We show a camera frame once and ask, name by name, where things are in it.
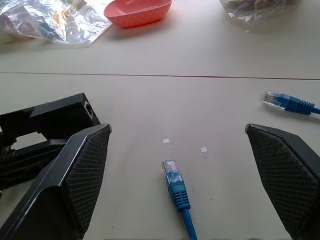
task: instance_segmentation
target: white table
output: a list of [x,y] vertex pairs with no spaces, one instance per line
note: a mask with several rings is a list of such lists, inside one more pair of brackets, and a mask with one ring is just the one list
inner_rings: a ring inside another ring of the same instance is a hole
[[34,41],[0,49],[0,72],[320,79],[319,10],[319,0],[305,0],[245,32],[219,0],[173,0],[165,20],[113,26],[89,48]]
[[[320,154],[319,118],[261,102],[265,90],[277,90],[320,103],[320,81],[16,73],[0,79],[0,114],[85,92],[100,121],[112,125],[86,240],[185,238],[161,170],[168,158],[183,174],[199,240],[290,239],[261,184],[245,126],[298,134]],[[4,193],[2,223],[18,200]]]

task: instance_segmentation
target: transparent plastic connector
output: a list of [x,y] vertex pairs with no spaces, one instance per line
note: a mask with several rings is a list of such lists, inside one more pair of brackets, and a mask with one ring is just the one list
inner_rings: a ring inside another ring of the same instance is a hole
[[166,184],[183,181],[176,161],[166,160],[162,162],[162,168],[165,174]]
[[284,110],[288,105],[289,100],[290,100],[289,95],[268,90],[265,92],[262,102],[269,106]]

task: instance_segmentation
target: ethernet cable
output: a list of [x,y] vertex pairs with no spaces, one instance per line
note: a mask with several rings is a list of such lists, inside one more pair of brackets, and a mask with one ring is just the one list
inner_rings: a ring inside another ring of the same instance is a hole
[[316,108],[313,103],[275,91],[266,91],[262,102],[288,112],[304,115],[310,115],[311,113],[320,114],[320,109]]
[[196,231],[189,213],[191,206],[187,189],[176,161],[166,160],[162,162],[162,168],[164,170],[168,191],[172,197],[176,210],[182,214],[189,238],[190,240],[197,240]]

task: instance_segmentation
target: red bowl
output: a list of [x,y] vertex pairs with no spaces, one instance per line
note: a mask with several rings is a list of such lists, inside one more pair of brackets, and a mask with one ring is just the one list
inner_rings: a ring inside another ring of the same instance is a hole
[[113,24],[129,28],[158,21],[167,14],[172,0],[114,0],[104,9]]

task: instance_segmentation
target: crumpled plastic bag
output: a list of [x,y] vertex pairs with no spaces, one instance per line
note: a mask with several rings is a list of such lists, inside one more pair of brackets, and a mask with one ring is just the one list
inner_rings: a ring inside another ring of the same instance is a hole
[[111,22],[110,0],[0,0],[0,30],[54,43],[90,46]]
[[246,24],[249,30],[271,16],[283,14],[296,7],[302,0],[220,0],[232,19]]

